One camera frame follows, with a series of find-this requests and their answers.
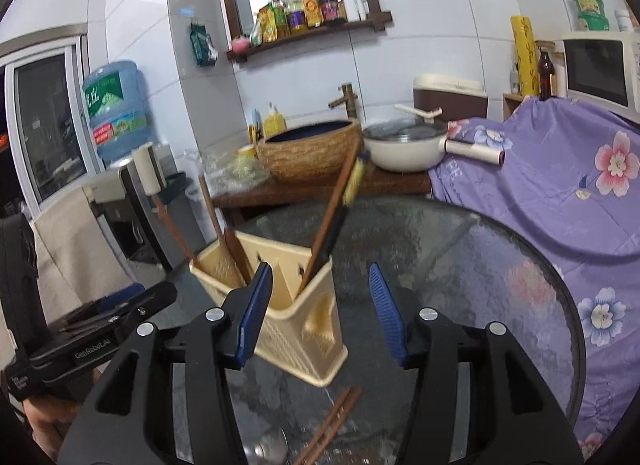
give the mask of yellow bottle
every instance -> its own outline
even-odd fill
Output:
[[[270,138],[280,132],[287,130],[287,124],[275,106],[269,102],[269,116],[262,122],[262,132],[265,138]]]

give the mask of beige cloth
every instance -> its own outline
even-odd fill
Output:
[[[31,228],[47,323],[132,283],[104,238],[82,188],[67,193],[32,222]],[[4,316],[0,315],[0,368],[13,356]]]

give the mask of metal screw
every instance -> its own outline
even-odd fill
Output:
[[[220,308],[211,308],[210,310],[207,310],[205,314],[205,317],[207,318],[207,320],[210,320],[212,322],[216,320],[220,320],[224,316],[225,316],[225,312]]]
[[[494,335],[500,336],[507,333],[507,327],[501,322],[492,322],[491,324],[489,324],[489,331],[491,331],[491,333],[493,333]]]
[[[154,332],[154,325],[150,322],[143,322],[136,328],[136,333],[141,337],[146,337]]]
[[[433,308],[422,308],[418,313],[422,320],[436,320],[438,318],[438,312]]]

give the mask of brass faucet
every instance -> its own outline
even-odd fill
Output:
[[[351,83],[343,84],[338,88],[338,91],[342,91],[342,96],[333,102],[329,102],[329,108],[334,109],[342,104],[347,104],[347,117],[358,119],[358,113],[356,112],[356,98],[358,95],[353,92],[353,86]]]

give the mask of microwave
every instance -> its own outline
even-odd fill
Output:
[[[559,46],[568,97],[640,124],[640,33],[572,32]]]

